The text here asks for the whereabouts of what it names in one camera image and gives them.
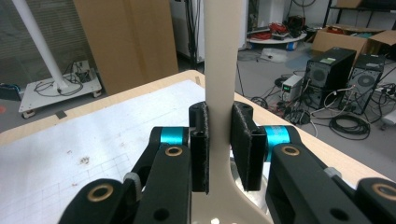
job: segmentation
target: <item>computer tower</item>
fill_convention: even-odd
[[[332,48],[307,62],[304,83],[310,90],[304,95],[305,98],[315,99],[309,106],[322,108],[331,92],[346,87],[355,56],[356,50]],[[326,104],[332,102],[333,98],[333,95],[329,95]]]
[[[308,86],[303,94],[303,102],[309,107],[321,109],[323,106],[331,104],[335,99],[331,93],[332,91],[326,91],[319,87]]]
[[[306,64],[305,83],[326,90],[345,87],[356,56],[356,50],[332,48]]]
[[[363,114],[384,72],[384,63],[384,55],[360,55],[347,83],[348,88],[353,88],[343,92],[338,108]]]

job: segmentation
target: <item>electrical equipment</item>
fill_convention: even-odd
[[[10,101],[20,101],[20,87],[17,85],[8,85],[0,83],[0,99]]]
[[[300,96],[301,86],[303,85],[303,78],[293,75],[282,83],[280,97],[282,101],[292,101]]]
[[[354,88],[343,92],[344,97],[338,108],[363,114],[384,72],[384,63],[383,55],[360,55],[347,84],[349,88]]]
[[[93,73],[91,73],[91,68],[87,60],[73,63],[72,69],[73,74],[79,78],[81,83],[89,82],[95,78]]]
[[[305,93],[313,94],[305,97],[311,100],[309,106],[322,108],[330,92],[346,87],[355,55],[356,50],[353,49],[332,48],[308,61],[304,83],[308,85]],[[329,96],[326,104],[332,102],[334,97]]]

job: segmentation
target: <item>power strip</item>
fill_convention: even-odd
[[[384,118],[382,118],[382,121],[388,125],[395,125],[396,124],[396,110],[393,110],[392,112],[388,113]]]
[[[380,92],[380,93],[382,93],[382,90],[384,90],[384,88],[382,88],[382,87],[379,87],[379,88],[376,88],[375,89],[375,91],[377,91],[377,92]],[[389,98],[391,98],[391,99],[394,99],[394,100],[396,100],[396,92],[394,93],[394,94],[392,94],[392,95],[390,95],[390,94],[388,94],[388,92],[390,92],[390,88],[387,88],[387,96],[389,97]]]

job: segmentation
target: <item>round white platform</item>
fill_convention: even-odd
[[[304,39],[306,34],[301,34],[297,38],[285,38],[284,40],[274,40],[274,39],[267,39],[267,40],[257,40],[257,39],[247,39],[247,42],[255,43],[255,44],[286,44],[290,42],[296,42],[301,39]]]

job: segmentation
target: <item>metal rack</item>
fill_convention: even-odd
[[[376,12],[376,11],[379,11],[379,12],[391,12],[390,9],[375,9],[375,8],[367,8],[367,7],[333,7],[332,6],[332,0],[329,0],[329,4],[327,5],[327,9],[326,9],[326,16],[324,17],[323,27],[326,26],[327,19],[329,17],[330,9],[338,9],[339,10],[338,11],[338,15],[337,15],[336,23],[339,23],[344,10],[370,11],[370,17],[369,17],[369,20],[367,21],[366,27],[369,26],[371,18],[373,17],[374,12]],[[395,23],[393,23],[392,30],[396,30],[396,21],[395,21]]]

